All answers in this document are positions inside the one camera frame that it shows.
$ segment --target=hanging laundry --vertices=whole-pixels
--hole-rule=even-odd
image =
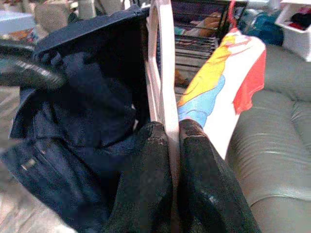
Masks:
[[[264,43],[234,28],[195,75],[178,102],[179,120],[197,121],[225,158],[240,113],[251,108],[251,98],[264,87]]]

